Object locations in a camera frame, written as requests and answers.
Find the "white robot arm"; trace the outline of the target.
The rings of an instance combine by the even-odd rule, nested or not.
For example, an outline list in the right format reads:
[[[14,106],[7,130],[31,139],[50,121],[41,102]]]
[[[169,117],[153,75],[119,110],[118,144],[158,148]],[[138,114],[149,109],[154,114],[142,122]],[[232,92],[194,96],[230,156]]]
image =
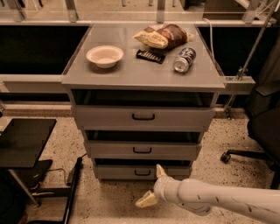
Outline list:
[[[211,185],[193,178],[176,180],[160,164],[156,168],[153,191],[146,192],[136,207],[151,207],[164,201],[199,216],[209,215],[213,207],[220,207],[268,224],[280,224],[279,190]]]

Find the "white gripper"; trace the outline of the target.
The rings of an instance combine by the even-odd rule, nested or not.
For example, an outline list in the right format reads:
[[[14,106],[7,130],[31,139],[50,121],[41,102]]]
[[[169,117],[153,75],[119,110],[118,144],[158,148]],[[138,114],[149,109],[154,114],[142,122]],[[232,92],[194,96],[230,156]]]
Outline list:
[[[135,203],[138,208],[154,206],[158,201],[171,202],[177,205],[181,202],[179,198],[181,181],[166,176],[165,169],[160,164],[156,165],[156,169],[158,180],[153,187],[154,192],[151,190],[147,191],[143,197]]]

